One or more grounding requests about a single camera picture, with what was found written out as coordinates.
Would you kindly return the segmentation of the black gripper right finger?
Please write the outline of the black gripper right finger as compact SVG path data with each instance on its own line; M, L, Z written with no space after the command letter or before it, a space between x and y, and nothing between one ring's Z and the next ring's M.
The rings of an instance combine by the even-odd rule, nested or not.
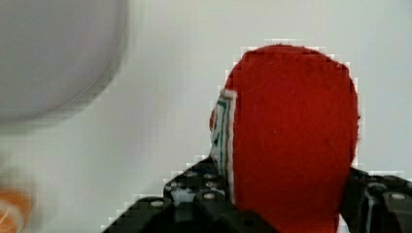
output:
M350 233L412 233L411 182L352 168L340 215Z

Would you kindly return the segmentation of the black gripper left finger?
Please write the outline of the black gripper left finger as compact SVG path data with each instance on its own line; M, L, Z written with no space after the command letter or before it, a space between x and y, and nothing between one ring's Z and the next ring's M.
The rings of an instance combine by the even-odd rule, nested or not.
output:
M163 196L169 198L175 206L192 202L198 193L213 193L219 202L231 205L227 181L219 173L211 157L190 166L163 188Z

